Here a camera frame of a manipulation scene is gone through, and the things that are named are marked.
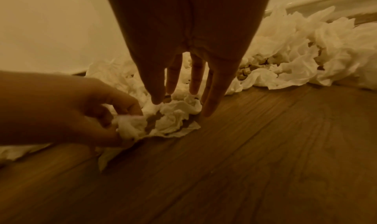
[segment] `wood grain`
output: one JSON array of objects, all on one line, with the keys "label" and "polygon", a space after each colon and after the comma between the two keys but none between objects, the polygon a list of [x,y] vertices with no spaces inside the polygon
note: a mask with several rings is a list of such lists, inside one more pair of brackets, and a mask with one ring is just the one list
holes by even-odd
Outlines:
[{"label": "wood grain", "polygon": [[76,145],[0,169],[0,223],[377,223],[377,95],[252,88],[104,174]]}]

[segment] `hand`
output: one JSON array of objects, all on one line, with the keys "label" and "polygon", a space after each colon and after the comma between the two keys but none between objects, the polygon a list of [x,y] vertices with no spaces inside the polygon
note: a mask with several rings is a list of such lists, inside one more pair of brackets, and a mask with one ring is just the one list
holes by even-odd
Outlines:
[{"label": "hand", "polygon": [[[205,61],[210,72],[203,115],[218,107],[262,19],[268,0],[109,0],[145,88],[155,104],[178,82],[182,53],[191,53],[190,93]],[[167,70],[166,88],[164,69]]]},{"label": "hand", "polygon": [[[74,142],[118,146],[118,114],[142,115],[138,101],[103,82],[77,76],[0,72],[0,144]],[[87,117],[98,119],[100,125]]]}]

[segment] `white wall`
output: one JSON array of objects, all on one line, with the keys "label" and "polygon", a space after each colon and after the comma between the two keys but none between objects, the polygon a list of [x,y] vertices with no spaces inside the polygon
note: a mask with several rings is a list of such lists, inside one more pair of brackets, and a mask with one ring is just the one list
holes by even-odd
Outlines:
[{"label": "white wall", "polygon": [[1,70],[78,73],[125,51],[107,0],[0,0]]}]

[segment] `brown wooden floor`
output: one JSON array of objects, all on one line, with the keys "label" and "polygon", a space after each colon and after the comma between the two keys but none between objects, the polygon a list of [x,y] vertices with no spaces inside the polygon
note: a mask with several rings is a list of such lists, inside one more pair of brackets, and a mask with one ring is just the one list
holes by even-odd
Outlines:
[{"label": "brown wooden floor", "polygon": [[377,94],[252,88],[99,174],[58,145],[0,169],[0,223],[377,223]]}]

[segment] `paper pile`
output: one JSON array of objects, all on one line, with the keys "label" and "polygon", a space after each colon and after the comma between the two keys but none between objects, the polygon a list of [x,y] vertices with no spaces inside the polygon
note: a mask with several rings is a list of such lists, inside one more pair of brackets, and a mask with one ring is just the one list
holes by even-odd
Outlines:
[{"label": "paper pile", "polygon": [[[340,18],[327,23],[334,7],[308,18],[300,13],[287,15],[285,9],[275,9],[263,19],[252,44],[247,50],[237,77],[227,95],[251,86],[281,89],[315,83],[330,86],[348,76],[359,78],[365,88],[377,88],[377,24],[354,26],[354,19]],[[144,137],[180,137],[200,126],[192,123],[181,129],[183,120],[200,113],[199,99],[203,94],[209,68],[206,65],[202,86],[196,96],[189,94],[190,55],[183,54],[180,78],[170,103],[154,105],[146,91],[134,62],[126,56],[121,62],[97,62],[89,67],[88,77],[94,77],[138,99],[144,117],[119,116],[114,122],[120,135],[135,141]],[[146,134],[146,119],[160,112],[163,117]],[[100,168],[120,152],[108,149],[99,159]]]}]

